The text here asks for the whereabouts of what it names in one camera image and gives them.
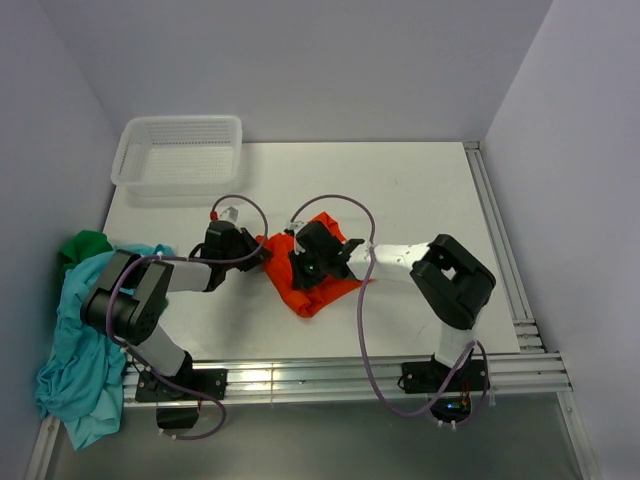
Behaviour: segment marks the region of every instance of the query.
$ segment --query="teal cloth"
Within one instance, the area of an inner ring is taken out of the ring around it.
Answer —
[[[173,254],[163,245],[122,248],[142,255]],[[51,356],[38,373],[36,404],[41,417],[49,412],[62,420],[76,450],[120,429],[125,356],[109,338],[80,320],[82,302],[112,256],[113,251],[100,253],[67,271]]]

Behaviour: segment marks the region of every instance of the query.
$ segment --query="white tabletop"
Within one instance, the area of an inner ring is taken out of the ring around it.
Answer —
[[[376,243],[415,244],[453,235],[499,278],[489,234],[460,143],[246,144],[237,193],[267,213],[281,231],[305,200],[323,193],[352,196],[373,212]],[[204,238],[210,207],[193,198],[155,201],[116,189],[104,232],[116,243],[164,243],[181,255]],[[250,206],[234,201],[238,224],[262,233]],[[302,214],[327,211],[348,238],[366,238],[356,207],[323,201]],[[352,292],[311,319],[282,302],[264,272],[231,271],[212,293],[172,293],[161,325],[195,359],[288,359],[359,355]],[[430,354],[440,321],[411,284],[375,282],[367,289],[365,332],[371,355]],[[490,353],[520,351],[502,282],[480,319],[478,338]]]

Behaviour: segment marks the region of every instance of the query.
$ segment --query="white plastic basket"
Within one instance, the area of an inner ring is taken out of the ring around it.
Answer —
[[[120,138],[111,181],[140,196],[225,193],[241,145],[238,117],[134,118]]]

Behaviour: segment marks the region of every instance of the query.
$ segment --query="black mounting bracket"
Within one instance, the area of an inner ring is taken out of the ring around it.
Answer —
[[[227,388],[227,370],[223,368],[195,369],[190,373],[189,385],[185,385],[191,390],[210,395],[217,400],[224,400]],[[175,391],[168,391],[165,386],[151,373],[143,371],[138,376],[138,386],[136,388],[136,402],[157,403],[198,400],[198,397],[188,393],[177,394]]]
[[[442,366],[437,362],[434,363],[434,360],[405,362],[400,366],[402,368],[402,377],[400,377],[401,382],[398,382],[398,384],[402,383],[402,389],[408,394],[436,393],[446,377],[445,372],[438,368]],[[467,380],[469,381],[470,391],[481,392],[484,388],[485,375],[484,361],[467,360],[466,365],[451,379],[445,392],[460,392]]]

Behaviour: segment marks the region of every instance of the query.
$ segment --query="cloth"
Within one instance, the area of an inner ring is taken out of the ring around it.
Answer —
[[[173,253],[162,245],[122,248],[143,255]],[[38,373],[35,397],[41,417],[50,412],[62,420],[76,450],[120,429],[125,356],[80,320],[82,302],[112,256],[113,251],[99,253],[66,272],[51,356]]]
[[[338,237],[342,242],[346,240],[340,231],[338,222],[326,212],[322,212],[311,221],[322,222],[332,235]],[[258,236],[257,240],[262,241],[262,237]],[[338,280],[327,277],[324,282],[310,290],[294,290],[292,288],[293,272],[288,256],[289,252],[293,250],[293,237],[286,233],[278,233],[267,240],[265,248],[273,253],[273,257],[264,264],[267,275],[284,303],[300,317],[313,317],[324,306],[357,289],[362,284],[362,282],[353,280]]]
[[[113,248],[104,233],[82,230],[60,249],[64,259],[60,280],[64,281],[67,270],[76,268],[83,260],[111,250]]]

